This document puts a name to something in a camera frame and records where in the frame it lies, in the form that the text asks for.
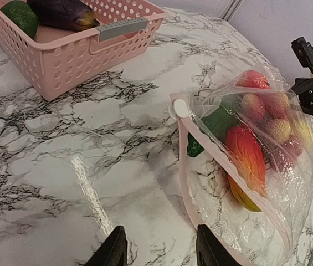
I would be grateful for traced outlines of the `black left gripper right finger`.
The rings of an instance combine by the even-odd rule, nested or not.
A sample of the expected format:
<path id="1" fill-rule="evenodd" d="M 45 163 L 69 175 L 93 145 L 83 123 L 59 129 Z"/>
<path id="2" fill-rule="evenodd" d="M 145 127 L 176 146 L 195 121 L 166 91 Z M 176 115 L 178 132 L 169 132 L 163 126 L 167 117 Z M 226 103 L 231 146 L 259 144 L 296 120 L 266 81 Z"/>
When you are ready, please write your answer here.
<path id="1" fill-rule="evenodd" d="M 196 255 L 197 265 L 234 265 L 232 256 L 205 224 L 197 227 Z"/>

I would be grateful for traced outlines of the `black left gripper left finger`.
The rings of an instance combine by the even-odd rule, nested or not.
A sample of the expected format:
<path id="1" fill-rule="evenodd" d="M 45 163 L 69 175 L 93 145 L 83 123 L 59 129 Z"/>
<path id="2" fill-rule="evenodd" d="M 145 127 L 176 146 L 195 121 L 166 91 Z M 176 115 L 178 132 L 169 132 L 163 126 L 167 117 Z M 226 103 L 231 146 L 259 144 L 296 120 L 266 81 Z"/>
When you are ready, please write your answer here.
<path id="1" fill-rule="evenodd" d="M 85 266 L 126 266 L 128 242 L 123 226 L 116 226 Z"/>

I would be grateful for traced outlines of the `clear zip top bag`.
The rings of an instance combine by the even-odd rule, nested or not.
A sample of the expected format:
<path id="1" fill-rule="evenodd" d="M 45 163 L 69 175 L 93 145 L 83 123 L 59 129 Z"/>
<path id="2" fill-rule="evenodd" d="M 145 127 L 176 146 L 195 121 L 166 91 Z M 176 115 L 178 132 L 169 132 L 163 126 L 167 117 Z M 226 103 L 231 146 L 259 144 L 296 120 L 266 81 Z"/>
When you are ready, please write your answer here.
<path id="1" fill-rule="evenodd" d="M 313 78 L 256 65 L 171 94 L 198 265 L 313 265 Z"/>

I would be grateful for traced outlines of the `red orange fake mango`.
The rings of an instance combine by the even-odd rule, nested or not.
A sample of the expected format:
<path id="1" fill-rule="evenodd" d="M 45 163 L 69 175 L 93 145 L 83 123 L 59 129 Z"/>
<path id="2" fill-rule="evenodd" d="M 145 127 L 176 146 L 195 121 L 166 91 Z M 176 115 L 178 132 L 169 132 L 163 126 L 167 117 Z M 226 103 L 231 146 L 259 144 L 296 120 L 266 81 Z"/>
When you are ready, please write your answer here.
<path id="1" fill-rule="evenodd" d="M 225 145 L 248 188 L 266 197 L 264 156 L 252 131 L 245 125 L 231 127 Z"/>

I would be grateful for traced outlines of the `purple fake eggplant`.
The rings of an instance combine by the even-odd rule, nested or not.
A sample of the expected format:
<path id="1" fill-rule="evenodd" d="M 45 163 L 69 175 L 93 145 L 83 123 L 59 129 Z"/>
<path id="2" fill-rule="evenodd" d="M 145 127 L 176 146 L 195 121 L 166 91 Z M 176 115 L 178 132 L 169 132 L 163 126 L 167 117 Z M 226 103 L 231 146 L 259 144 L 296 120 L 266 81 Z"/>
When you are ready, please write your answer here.
<path id="1" fill-rule="evenodd" d="M 81 32 L 100 25 L 95 12 L 79 0 L 28 0 L 43 26 Z"/>

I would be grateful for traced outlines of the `green fake avocado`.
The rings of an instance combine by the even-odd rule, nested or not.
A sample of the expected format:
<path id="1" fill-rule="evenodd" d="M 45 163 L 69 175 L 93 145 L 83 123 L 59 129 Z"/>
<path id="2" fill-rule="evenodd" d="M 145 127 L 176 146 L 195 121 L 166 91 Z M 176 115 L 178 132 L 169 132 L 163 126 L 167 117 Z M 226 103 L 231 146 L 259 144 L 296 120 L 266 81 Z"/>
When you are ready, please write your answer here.
<path id="1" fill-rule="evenodd" d="M 10 1 L 1 8 L 1 11 L 26 35 L 32 39 L 35 38 L 39 19 L 27 3 L 23 1 Z"/>

